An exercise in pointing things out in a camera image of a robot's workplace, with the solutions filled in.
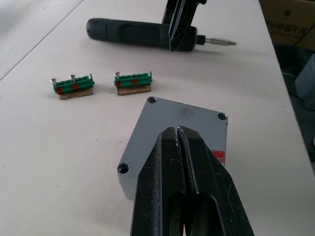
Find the gray metal box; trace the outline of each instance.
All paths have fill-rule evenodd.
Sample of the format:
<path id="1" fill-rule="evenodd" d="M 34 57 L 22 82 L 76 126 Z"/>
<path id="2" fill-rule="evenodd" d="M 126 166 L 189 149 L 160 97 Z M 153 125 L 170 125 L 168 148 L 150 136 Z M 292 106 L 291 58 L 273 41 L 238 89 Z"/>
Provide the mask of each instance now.
<path id="1" fill-rule="evenodd" d="M 159 133 L 172 126 L 185 126 L 197 131 L 224 165 L 227 136 L 225 113 L 149 97 L 117 167 L 120 184 L 128 199 L 134 199 L 138 175 Z"/>

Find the green terminal block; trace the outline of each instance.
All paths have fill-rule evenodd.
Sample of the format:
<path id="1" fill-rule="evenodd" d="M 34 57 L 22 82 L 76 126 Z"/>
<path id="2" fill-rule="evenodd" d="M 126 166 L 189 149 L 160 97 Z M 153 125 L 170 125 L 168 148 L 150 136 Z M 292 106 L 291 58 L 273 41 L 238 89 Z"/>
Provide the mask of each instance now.
<path id="1" fill-rule="evenodd" d="M 55 82 L 54 91 L 56 94 L 71 93 L 79 91 L 82 89 L 92 88 L 95 82 L 93 81 L 92 74 L 90 77 L 84 76 L 80 78 L 75 78 L 73 80 L 65 80 L 60 82 Z"/>
<path id="2" fill-rule="evenodd" d="M 135 75 L 119 75 L 119 72 L 116 72 L 115 76 L 115 86 L 118 89 L 130 88 L 137 86 L 150 86 L 152 82 L 152 72 L 144 74 L 135 74 Z"/>

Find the electric screwdriver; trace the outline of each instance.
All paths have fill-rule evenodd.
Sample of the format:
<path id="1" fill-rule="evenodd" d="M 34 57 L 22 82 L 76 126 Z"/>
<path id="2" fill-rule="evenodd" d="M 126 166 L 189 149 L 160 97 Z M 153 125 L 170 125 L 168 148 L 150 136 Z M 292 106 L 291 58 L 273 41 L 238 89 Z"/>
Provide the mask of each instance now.
<path id="1" fill-rule="evenodd" d="M 121 21 L 92 18 L 87 22 L 90 38 L 124 44 L 136 44 L 170 49 L 169 24 L 155 24 L 136 21 Z M 189 26 L 177 51 L 190 52 L 196 44 L 236 45 L 227 39 L 206 38 L 197 35 L 197 28 Z"/>

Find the red dot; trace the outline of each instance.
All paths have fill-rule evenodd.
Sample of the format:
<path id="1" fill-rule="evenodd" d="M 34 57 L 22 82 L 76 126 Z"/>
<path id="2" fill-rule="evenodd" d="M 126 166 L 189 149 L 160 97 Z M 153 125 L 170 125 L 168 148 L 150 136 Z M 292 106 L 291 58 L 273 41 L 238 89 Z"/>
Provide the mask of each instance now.
<path id="1" fill-rule="evenodd" d="M 62 94 L 63 93 L 63 88 L 62 87 L 56 88 L 56 92 L 57 92 L 57 94 Z"/>
<path id="2" fill-rule="evenodd" d="M 72 85 L 72 90 L 77 90 L 79 88 L 80 88 L 80 86 L 78 84 L 73 84 Z"/>

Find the cardboard box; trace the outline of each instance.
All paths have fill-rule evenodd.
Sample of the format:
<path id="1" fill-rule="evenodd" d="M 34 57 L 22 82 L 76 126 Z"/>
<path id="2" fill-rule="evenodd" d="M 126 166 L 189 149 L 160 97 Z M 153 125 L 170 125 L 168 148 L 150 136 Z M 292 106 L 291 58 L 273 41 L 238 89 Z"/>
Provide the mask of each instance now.
<path id="1" fill-rule="evenodd" d="M 274 44 L 315 51 L 315 0 L 260 0 Z"/>

